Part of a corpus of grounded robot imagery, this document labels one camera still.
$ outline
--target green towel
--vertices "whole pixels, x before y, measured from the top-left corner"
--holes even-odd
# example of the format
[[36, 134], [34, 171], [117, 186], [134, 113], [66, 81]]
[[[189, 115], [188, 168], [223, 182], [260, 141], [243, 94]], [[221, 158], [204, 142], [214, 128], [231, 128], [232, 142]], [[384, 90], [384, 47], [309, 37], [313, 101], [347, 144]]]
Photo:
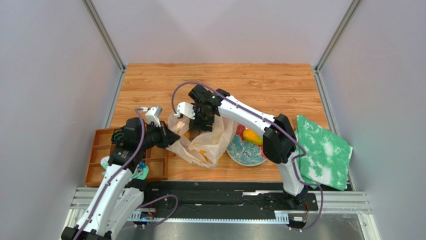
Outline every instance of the green towel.
[[306, 150], [306, 156], [298, 160], [303, 180], [345, 190], [353, 148], [343, 138], [302, 115], [297, 116], [297, 140]]

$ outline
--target wooden compartment tray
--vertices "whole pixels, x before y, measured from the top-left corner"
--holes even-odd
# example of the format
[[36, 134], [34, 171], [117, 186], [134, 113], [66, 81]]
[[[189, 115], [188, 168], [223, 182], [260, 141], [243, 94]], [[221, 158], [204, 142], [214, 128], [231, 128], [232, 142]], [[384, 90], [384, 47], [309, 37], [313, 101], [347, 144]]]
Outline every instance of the wooden compartment tray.
[[[87, 165], [84, 184], [88, 187], [101, 185], [105, 168], [101, 166], [101, 159], [109, 156], [116, 145], [111, 142], [112, 134], [119, 128], [97, 129], [94, 133], [93, 144]], [[147, 181], [163, 181], [169, 175], [169, 154], [166, 149], [153, 147], [148, 149], [143, 159], [149, 168]]]

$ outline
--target wooden table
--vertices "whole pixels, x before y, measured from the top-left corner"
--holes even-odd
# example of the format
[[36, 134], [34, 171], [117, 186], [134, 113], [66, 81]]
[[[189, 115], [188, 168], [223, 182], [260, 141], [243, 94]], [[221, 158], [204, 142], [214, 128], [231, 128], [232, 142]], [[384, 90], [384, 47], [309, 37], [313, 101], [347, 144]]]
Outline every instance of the wooden table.
[[[161, 120], [171, 114], [172, 92], [180, 83], [198, 81], [223, 89], [261, 112], [287, 115], [293, 128], [296, 116], [304, 115], [328, 128], [311, 66], [308, 64], [129, 64], [112, 117], [111, 127], [121, 127], [136, 116], [134, 109], [159, 105]], [[175, 104], [192, 102], [194, 85], [179, 89]], [[191, 165], [169, 153], [169, 180], [280, 182], [271, 161], [242, 166], [225, 152], [216, 168]]]

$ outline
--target transparent plastic bag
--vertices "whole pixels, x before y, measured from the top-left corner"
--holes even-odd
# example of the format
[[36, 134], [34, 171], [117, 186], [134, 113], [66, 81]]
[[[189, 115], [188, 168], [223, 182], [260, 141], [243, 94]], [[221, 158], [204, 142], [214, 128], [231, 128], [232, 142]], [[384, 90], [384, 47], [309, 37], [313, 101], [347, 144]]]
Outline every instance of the transparent plastic bag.
[[168, 128], [180, 135], [180, 140], [167, 148], [188, 163], [203, 168], [216, 167], [219, 158], [224, 154], [237, 130], [237, 122], [214, 116], [213, 131], [199, 132], [189, 130], [190, 119], [187, 116], [177, 118], [170, 114], [167, 119]]

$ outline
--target red fruit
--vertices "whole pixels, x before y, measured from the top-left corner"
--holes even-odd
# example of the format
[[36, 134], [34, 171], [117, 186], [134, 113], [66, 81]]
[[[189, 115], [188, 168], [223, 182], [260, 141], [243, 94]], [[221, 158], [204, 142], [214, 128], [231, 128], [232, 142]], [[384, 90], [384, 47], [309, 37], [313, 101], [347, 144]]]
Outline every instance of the red fruit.
[[264, 157], [265, 159], [268, 159], [266, 156], [265, 156], [265, 154], [264, 154], [264, 146], [262, 145], [262, 146], [259, 146], [260, 147], [260, 155], [262, 156], [262, 157]]
[[241, 124], [238, 124], [238, 126], [236, 127], [236, 132], [235, 132], [235, 134], [236, 135], [238, 135], [243, 141], [244, 141], [244, 138], [243, 138], [243, 132], [246, 130], [246, 129], [248, 129], [247, 127], [245, 127], [245, 126], [243, 126], [243, 125], [241, 125]]

